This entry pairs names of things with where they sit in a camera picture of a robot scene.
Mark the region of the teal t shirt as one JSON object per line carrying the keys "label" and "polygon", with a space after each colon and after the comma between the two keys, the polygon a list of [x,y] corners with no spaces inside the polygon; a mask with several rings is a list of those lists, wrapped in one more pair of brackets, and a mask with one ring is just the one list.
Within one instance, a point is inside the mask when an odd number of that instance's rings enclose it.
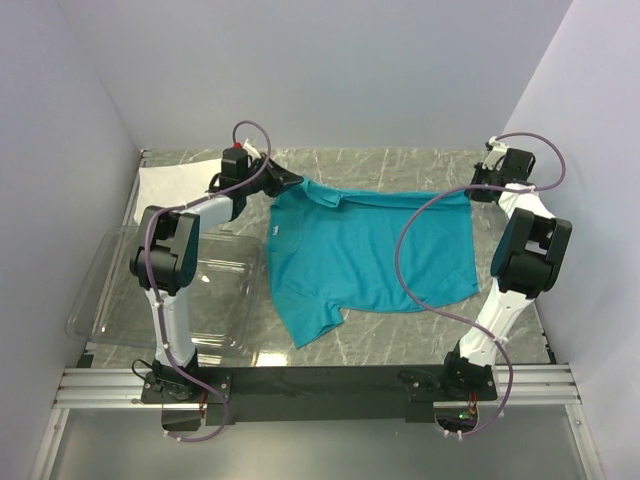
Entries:
{"label": "teal t shirt", "polygon": [[470,202],[461,192],[436,198],[309,179],[276,198],[269,286],[296,347],[341,325],[344,309],[408,313],[420,301],[443,307],[478,293]]}

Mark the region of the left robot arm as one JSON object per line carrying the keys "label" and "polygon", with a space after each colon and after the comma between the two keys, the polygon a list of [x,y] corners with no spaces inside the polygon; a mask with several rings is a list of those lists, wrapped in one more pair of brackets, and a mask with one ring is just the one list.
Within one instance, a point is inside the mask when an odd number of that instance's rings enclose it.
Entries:
{"label": "left robot arm", "polygon": [[238,143],[223,151],[220,171],[202,196],[181,205],[144,210],[129,268],[149,302],[156,337],[152,371],[176,401],[200,388],[197,349],[191,339],[188,288],[195,278],[204,231],[238,218],[247,198],[276,198],[303,182],[266,153]]}

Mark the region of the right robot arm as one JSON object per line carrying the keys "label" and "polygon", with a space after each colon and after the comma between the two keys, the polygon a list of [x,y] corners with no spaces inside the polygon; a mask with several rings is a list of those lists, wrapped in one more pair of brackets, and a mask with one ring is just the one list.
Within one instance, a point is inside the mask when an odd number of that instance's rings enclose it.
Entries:
{"label": "right robot arm", "polygon": [[528,182],[535,156],[491,140],[485,160],[475,165],[466,196],[494,202],[507,224],[494,253],[489,295],[472,327],[449,352],[439,374],[444,395],[456,400],[493,397],[492,368],[518,316],[555,284],[572,233],[572,224],[552,214]]}

